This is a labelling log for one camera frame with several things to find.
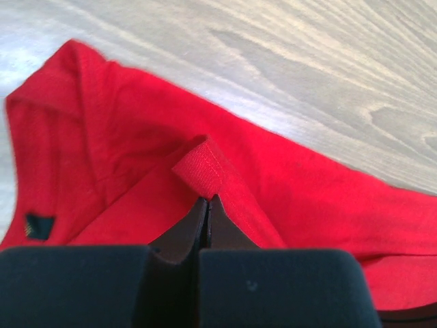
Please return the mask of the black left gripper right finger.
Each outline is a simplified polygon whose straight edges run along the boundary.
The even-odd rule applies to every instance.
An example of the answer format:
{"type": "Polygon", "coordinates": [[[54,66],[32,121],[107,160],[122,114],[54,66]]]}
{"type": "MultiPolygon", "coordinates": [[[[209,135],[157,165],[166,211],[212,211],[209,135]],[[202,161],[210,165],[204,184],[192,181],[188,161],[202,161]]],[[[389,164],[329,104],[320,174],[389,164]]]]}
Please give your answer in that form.
{"type": "Polygon", "coordinates": [[[218,195],[209,203],[208,247],[210,249],[259,249],[228,217],[218,195]]]}

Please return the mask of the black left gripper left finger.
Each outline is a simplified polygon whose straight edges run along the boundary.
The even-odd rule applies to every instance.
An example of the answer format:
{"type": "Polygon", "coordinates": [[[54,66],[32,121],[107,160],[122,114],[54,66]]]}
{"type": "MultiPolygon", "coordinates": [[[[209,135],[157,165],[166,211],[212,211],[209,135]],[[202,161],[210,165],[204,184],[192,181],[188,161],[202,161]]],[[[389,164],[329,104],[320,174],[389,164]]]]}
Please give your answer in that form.
{"type": "Polygon", "coordinates": [[[208,218],[208,201],[199,198],[189,212],[149,246],[163,260],[178,264],[197,253],[203,243],[203,227],[208,218]]]}

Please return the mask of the red t shirt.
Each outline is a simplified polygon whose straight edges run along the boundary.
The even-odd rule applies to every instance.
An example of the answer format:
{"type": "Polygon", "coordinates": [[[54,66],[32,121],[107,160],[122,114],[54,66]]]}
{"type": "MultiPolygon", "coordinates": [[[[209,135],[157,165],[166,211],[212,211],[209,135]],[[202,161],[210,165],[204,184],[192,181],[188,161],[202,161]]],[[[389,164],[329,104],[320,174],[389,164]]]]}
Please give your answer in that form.
{"type": "Polygon", "coordinates": [[[147,244],[199,197],[263,248],[335,248],[380,310],[436,301],[436,198],[392,187],[66,42],[5,100],[18,195],[2,248],[147,244]]]}

